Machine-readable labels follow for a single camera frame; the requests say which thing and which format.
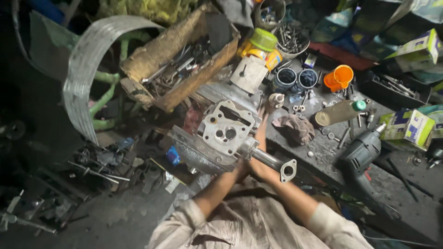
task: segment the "green lid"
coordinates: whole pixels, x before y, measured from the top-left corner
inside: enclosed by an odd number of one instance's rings
[[[356,112],[362,111],[366,109],[366,103],[363,100],[354,101],[352,108],[354,108]]]
[[[252,34],[250,41],[254,46],[267,52],[274,51],[274,48],[278,42],[275,35],[258,27],[254,29],[254,33]]]

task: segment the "beige shirt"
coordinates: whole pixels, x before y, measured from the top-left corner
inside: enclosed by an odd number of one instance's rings
[[[357,225],[323,203],[305,228],[288,216],[269,185],[248,177],[206,220],[193,200],[154,230],[149,249],[372,249]]]

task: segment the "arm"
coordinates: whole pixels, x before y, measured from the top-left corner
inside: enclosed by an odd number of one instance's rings
[[[245,173],[246,167],[240,162],[233,172],[221,174],[192,200],[182,203],[154,230],[148,248],[175,249],[183,245]]]
[[[243,162],[239,162],[233,172],[221,174],[194,197],[205,219],[222,202],[237,180],[246,173],[245,170]]]
[[[266,124],[267,116],[264,116],[255,137],[260,145],[266,145]],[[328,247],[332,249],[372,248],[355,223],[346,220],[325,204],[318,203],[292,182],[281,183],[280,173],[258,160],[252,159],[249,164],[258,177],[274,188],[290,212]]]

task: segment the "shirt sleeve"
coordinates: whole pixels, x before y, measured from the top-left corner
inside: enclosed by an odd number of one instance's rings
[[[176,249],[186,243],[206,219],[194,200],[183,202],[168,219],[158,225],[149,241],[149,249]]]
[[[331,249],[373,249],[358,226],[320,203],[307,228]]]

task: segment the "plastic bottle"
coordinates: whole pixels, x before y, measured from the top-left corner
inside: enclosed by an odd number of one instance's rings
[[[333,125],[357,117],[364,109],[366,109],[366,103],[362,100],[343,100],[317,112],[315,114],[315,121],[320,126]]]

